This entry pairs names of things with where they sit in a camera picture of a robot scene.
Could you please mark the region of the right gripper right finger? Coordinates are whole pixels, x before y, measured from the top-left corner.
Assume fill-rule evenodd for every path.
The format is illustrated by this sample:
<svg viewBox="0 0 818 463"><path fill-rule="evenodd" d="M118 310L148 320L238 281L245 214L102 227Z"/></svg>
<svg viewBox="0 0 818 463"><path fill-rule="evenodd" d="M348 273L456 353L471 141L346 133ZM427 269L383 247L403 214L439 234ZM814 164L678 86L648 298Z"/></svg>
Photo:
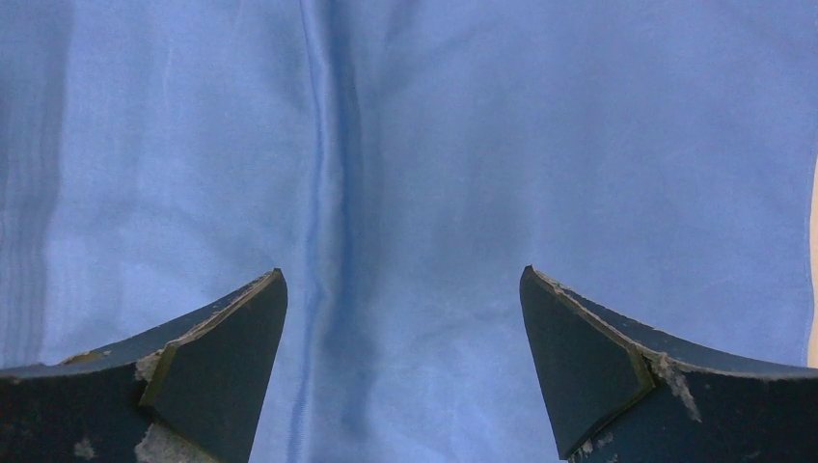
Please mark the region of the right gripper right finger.
<svg viewBox="0 0 818 463"><path fill-rule="evenodd" d="M816 460L815 369L677 338L532 267L519 293L561 460Z"/></svg>

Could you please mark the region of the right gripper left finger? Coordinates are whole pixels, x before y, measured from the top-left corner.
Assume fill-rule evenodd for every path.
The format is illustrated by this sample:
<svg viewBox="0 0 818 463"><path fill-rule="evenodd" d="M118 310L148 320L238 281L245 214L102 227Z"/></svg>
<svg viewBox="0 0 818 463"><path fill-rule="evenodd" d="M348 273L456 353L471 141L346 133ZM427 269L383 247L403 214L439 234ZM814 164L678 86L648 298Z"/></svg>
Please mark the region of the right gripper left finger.
<svg viewBox="0 0 818 463"><path fill-rule="evenodd" d="M283 332L280 270L56 365L1 373L5 462L246 462Z"/></svg>

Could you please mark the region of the blue surgical drape cloth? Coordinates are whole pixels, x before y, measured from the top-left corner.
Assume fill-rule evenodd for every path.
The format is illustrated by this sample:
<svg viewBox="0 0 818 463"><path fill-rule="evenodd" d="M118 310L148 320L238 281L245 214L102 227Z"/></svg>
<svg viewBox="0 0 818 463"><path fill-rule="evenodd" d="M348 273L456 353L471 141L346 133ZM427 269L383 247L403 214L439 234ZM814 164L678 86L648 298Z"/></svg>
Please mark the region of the blue surgical drape cloth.
<svg viewBox="0 0 818 463"><path fill-rule="evenodd" d="M817 358L813 1L5 1L1 364L274 267L256 462L553 462L532 265Z"/></svg>

